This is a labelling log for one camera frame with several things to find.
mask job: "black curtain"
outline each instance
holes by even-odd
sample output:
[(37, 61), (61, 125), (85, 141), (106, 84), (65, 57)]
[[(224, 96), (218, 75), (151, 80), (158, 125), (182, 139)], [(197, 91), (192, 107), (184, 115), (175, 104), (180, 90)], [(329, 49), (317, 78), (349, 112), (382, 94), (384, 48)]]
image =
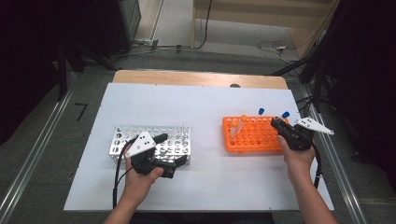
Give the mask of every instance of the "black curtain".
[(396, 190), (396, 1), (341, 1), (345, 13), (323, 54), (336, 79), (329, 97), (361, 158), (384, 170)]
[(55, 41), (40, 17), (45, 6), (24, 7), (16, 1), (0, 6), (0, 145), (58, 82)]

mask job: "forearm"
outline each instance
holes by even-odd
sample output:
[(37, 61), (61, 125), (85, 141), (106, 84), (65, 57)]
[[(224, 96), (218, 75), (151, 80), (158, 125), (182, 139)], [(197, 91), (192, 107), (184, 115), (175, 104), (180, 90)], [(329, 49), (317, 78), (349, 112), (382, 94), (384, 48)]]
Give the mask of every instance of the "forearm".
[(136, 203), (128, 202), (127, 199), (121, 197), (119, 203), (114, 208), (113, 212), (108, 216), (105, 221), (106, 224), (109, 223), (130, 223), (134, 212), (136, 211)]
[(338, 223), (310, 177), (300, 178), (292, 183), (304, 223)]

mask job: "blue cap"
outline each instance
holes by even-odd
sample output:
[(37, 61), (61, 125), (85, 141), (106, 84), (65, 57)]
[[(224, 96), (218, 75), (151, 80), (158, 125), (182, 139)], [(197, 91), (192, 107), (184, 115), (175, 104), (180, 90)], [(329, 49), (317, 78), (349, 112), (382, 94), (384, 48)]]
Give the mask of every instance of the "blue cap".
[(264, 108), (259, 109), (259, 115), (262, 115), (262, 113), (264, 113)]
[(290, 116), (290, 113), (288, 111), (286, 111), (285, 113), (283, 113), (282, 115), (282, 119), (287, 118), (288, 116)]

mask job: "wooden tabletop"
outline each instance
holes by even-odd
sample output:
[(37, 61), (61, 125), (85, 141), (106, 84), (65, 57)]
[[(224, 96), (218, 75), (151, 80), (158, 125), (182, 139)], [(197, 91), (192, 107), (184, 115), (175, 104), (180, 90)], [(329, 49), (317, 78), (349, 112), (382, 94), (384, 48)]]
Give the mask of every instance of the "wooden tabletop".
[(283, 77), (159, 70), (120, 70), (116, 72), (113, 82), (213, 87), (236, 84), (241, 88), (288, 89)]

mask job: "gray floor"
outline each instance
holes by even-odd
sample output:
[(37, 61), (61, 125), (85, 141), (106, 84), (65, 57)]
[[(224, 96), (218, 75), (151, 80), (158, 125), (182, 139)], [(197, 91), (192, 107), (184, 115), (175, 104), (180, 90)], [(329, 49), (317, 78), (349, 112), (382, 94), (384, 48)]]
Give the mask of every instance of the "gray floor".
[[(180, 42), (175, 40), (176, 43), (166, 42), (170, 41), (169, 38), (165, 38), (168, 33), (161, 29), (166, 30), (163, 26), (158, 28), (156, 36), (160, 39), (161, 44), (188, 44), (182, 43), (184, 40), (180, 40)], [(279, 35), (279, 30), (281, 33), (283, 32), (282, 29), (276, 29), (271, 33), (271, 29), (269, 29), (267, 33)], [(274, 39), (264, 40), (283, 38), (287, 33), (282, 34)], [(262, 50), (238, 47), (238, 50), (234, 51), (229, 46), (224, 48), (223, 45), (215, 43), (212, 39), (208, 39), (207, 47), (210, 46), (210, 48), (200, 51), (183, 50), (176, 54), (173, 50), (164, 50), (149, 54), (123, 56), (113, 59), (111, 62), (124, 69), (205, 71), (257, 76), (270, 74), (285, 66), (285, 63), (274, 57), (271, 52), (257, 55), (257, 52), (252, 53), (253, 50), (257, 50), (259, 53), (262, 53)], [(132, 53), (141, 51), (146, 51), (146, 49), (134, 49)], [(291, 54), (287, 57), (290, 60), (295, 60), (295, 55)], [(288, 87), (292, 90), (296, 100), (304, 97), (301, 91), (302, 86), (296, 79), (296, 73), (300, 71), (301, 69), (297, 69), (283, 76), (288, 81)], [(78, 80), (68, 104), (44, 147), (44, 153), (8, 223), (101, 223), (105, 220), (108, 212), (74, 213), (64, 212), (63, 208), (106, 84), (111, 82), (114, 73), (101, 65), (88, 62), (84, 73), (77, 74)], [(12, 138), (0, 146), (0, 193), (2, 196), (7, 193), (10, 183), (21, 169), (27, 155), (34, 147), (35, 140), (46, 125), (48, 117), (56, 106), (57, 94), (58, 88), (55, 87), (23, 122)], [(78, 117), (82, 108), (76, 103), (88, 105), (79, 121)], [(386, 175), (373, 165), (350, 159), (354, 148), (350, 145), (343, 123), (337, 116), (330, 114), (325, 104), (321, 106), (322, 116), (325, 118), (327, 126), (335, 131), (332, 142), (361, 203), (367, 222), (394, 223), (392, 218), (396, 212), (395, 192), (390, 187)], [(353, 223), (326, 153), (322, 152), (321, 155), (324, 177), (330, 183), (328, 190), (335, 207), (334, 214), (340, 223)], [(298, 211), (274, 212), (273, 216), (276, 223), (303, 222)]]
[[(191, 9), (192, 1), (164, 1), (154, 36), (159, 40), (159, 45), (189, 46), (191, 44)], [(205, 17), (207, 12), (200, 13)], [(196, 20), (194, 46), (200, 46), (204, 38), (205, 20)], [(278, 41), (278, 44), (286, 46), (281, 55), (286, 61), (299, 59), (287, 27), (228, 21), (209, 21), (207, 40), (200, 51), (276, 59), (277, 57), (270, 50), (272, 41)]]

